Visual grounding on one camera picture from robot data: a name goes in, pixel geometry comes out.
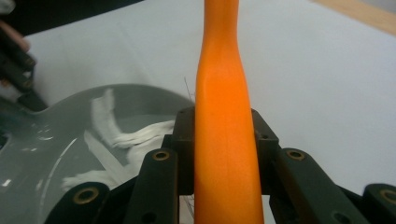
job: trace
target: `screw hole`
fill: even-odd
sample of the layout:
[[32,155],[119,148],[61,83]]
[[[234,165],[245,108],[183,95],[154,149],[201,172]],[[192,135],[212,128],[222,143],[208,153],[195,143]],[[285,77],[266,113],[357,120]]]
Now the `screw hole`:
[[381,191],[379,191],[379,193],[389,203],[396,204],[396,191],[390,189],[382,189]]
[[156,153],[154,153],[154,155],[152,155],[152,158],[155,161],[164,161],[167,160],[169,158],[169,152],[167,151],[158,151]]
[[350,220],[349,217],[347,217],[346,215],[344,215],[344,214],[342,214],[342,213],[340,213],[340,212],[334,212],[334,213],[332,214],[332,217],[333,217],[336,221],[338,221],[339,223],[342,223],[342,224],[350,224],[350,223],[352,223],[352,221]]
[[286,151],[286,153],[288,154],[288,156],[296,161],[302,161],[303,159],[305,159],[305,155],[299,151],[296,150],[288,150]]
[[146,213],[142,216],[143,223],[155,223],[157,216],[154,213]]
[[23,86],[26,87],[26,88],[31,88],[32,85],[33,85],[32,81],[25,81],[25,82],[23,83]]
[[73,201],[76,204],[84,204],[92,202],[99,195],[99,190],[97,188],[85,188],[79,190],[73,197]]

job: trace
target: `gray surface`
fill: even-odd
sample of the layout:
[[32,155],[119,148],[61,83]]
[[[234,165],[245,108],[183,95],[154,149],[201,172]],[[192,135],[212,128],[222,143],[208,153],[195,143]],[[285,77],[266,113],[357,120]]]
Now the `gray surface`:
[[[106,88],[114,90],[116,122],[125,133],[174,119],[179,109],[192,106],[170,91],[138,85],[84,91],[37,114],[0,100],[0,129],[10,136],[0,151],[0,223],[42,223],[64,194],[64,177],[103,170],[83,134],[94,133],[90,101]],[[126,162],[126,150],[112,152]]]

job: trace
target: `mounting bolt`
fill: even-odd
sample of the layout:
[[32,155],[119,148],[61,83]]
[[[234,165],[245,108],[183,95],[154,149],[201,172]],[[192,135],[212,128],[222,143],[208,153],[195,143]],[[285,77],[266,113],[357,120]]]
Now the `mounting bolt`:
[[387,202],[396,204],[396,191],[391,189],[381,189],[379,194],[381,194],[382,198]]
[[297,151],[297,150],[293,150],[293,149],[288,149],[286,151],[286,154],[293,160],[295,161],[302,161],[303,159],[305,159],[305,154]]
[[23,86],[24,86],[25,88],[31,88],[31,87],[33,86],[33,82],[32,82],[31,80],[25,81],[25,82],[23,83]]
[[92,202],[99,195],[99,190],[95,187],[79,190],[73,197],[76,204],[85,204]]
[[165,161],[170,157],[169,152],[167,151],[158,151],[152,155],[152,159],[155,161]]

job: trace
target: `orange handle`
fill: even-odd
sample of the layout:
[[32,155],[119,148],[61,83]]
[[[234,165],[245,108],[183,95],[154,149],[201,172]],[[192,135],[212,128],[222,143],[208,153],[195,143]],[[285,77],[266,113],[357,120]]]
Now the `orange handle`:
[[236,38],[238,0],[205,0],[195,110],[196,224],[263,223],[248,87]]

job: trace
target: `metal bolt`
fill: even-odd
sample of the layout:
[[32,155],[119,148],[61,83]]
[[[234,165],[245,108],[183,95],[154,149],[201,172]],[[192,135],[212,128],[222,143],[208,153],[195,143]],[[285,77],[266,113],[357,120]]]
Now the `metal bolt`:
[[81,189],[73,197],[73,202],[76,204],[90,203],[98,195],[99,195],[99,190],[95,187]]
[[170,157],[169,152],[167,151],[158,151],[152,155],[152,158],[155,161],[165,161]]
[[30,58],[27,59],[25,62],[26,62],[27,64],[31,65],[31,66],[35,65],[35,60],[30,59]]
[[25,81],[25,82],[23,83],[23,86],[24,86],[25,88],[31,88],[31,87],[33,86],[33,82],[32,82],[31,80]]
[[289,149],[286,151],[286,154],[295,161],[302,161],[305,159],[305,154],[297,150]]
[[389,203],[396,204],[396,191],[391,189],[381,189],[379,193],[381,194],[382,198],[384,198]]

